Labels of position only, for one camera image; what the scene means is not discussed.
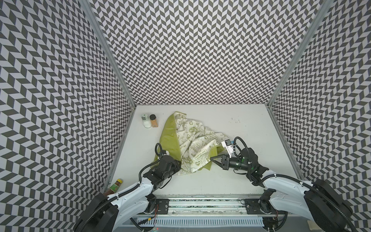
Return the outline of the green and cream printed jacket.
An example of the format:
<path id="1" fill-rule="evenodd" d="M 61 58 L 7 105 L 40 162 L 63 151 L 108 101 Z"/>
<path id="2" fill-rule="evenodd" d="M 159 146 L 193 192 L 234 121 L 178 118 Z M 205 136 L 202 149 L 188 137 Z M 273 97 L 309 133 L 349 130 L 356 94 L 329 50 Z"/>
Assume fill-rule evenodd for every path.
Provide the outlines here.
<path id="1" fill-rule="evenodd" d="M 181 112 L 174 112 L 164 124 L 159 143 L 175 160 L 181 162 L 177 176 L 211 169 L 211 158 L 225 151 L 222 142 L 228 136 L 215 132 L 201 121 L 189 119 Z"/>

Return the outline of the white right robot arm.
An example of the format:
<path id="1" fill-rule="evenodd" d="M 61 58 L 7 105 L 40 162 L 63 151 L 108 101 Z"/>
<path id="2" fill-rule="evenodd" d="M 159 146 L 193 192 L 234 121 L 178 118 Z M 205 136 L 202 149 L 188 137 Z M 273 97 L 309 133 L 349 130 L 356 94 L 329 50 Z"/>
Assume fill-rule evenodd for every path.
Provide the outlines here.
<path id="1" fill-rule="evenodd" d="M 346 227 L 356 231 L 349 202 L 324 180 L 311 182 L 278 174 L 259 164 L 251 148 L 244 148 L 237 157 L 223 154 L 211 161 L 224 170 L 243 170 L 253 186 L 264 188 L 255 203 L 245 202 L 249 214 L 256 208 L 267 215 L 293 213 L 315 222 L 325 232 L 344 232 Z"/>

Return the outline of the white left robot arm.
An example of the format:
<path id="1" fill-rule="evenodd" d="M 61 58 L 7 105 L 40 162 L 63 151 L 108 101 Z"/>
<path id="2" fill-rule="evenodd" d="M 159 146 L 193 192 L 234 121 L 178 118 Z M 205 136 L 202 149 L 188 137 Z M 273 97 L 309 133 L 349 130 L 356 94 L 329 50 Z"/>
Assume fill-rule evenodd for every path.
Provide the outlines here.
<path id="1" fill-rule="evenodd" d="M 170 153 L 169 148 L 157 143 L 157 158 L 141 169 L 138 182 L 108 196 L 102 193 L 96 195 L 80 214 L 73 231 L 112 232 L 128 220 L 142 232 L 151 231 L 151 228 L 141 227 L 134 217 L 141 213 L 158 212 L 157 197 L 153 192 L 166 186 L 164 182 L 181 170 L 181 162 Z"/>

